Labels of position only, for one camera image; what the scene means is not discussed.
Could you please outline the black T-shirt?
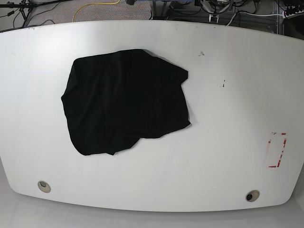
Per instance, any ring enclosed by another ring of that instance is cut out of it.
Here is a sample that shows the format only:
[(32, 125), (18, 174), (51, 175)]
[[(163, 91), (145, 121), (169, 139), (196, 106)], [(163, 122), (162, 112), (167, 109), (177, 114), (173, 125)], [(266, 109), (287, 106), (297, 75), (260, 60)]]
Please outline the black T-shirt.
[(142, 49), (76, 59), (61, 97), (72, 144), (85, 156), (114, 155), (188, 127), (187, 79)]

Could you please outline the white power strip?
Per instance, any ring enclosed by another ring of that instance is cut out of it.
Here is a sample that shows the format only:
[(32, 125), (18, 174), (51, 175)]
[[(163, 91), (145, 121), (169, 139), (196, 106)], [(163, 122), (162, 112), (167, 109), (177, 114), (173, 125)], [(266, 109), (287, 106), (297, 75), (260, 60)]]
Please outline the white power strip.
[(298, 7), (288, 8), (283, 12), (284, 19), (291, 19), (298, 16), (304, 15), (304, 6), (299, 5)]

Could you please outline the red tape rectangle marking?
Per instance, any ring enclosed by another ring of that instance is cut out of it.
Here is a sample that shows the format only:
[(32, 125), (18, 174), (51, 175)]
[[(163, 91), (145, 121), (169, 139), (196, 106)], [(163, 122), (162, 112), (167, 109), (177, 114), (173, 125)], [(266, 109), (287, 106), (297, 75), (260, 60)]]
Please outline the red tape rectangle marking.
[(280, 166), (286, 141), (287, 133), (271, 133), (265, 156), (265, 164), (267, 168), (278, 168)]

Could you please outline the black tripod stand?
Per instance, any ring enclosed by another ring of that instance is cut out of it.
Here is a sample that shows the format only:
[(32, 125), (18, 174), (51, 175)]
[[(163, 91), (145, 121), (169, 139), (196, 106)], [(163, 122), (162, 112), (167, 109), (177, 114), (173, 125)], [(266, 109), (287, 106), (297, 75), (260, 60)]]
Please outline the black tripod stand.
[(0, 18), (8, 18), (17, 13), (23, 18), (21, 28), (24, 28), (29, 20), (30, 14), (34, 9), (47, 5), (58, 4), (61, 2), (61, 0), (52, 0), (48, 2), (33, 2), (32, 0), (21, 0), (20, 3), (14, 3), (9, 0), (6, 4), (0, 5), (1, 9), (10, 9), (8, 13), (6, 13), (5, 15), (1, 15)]

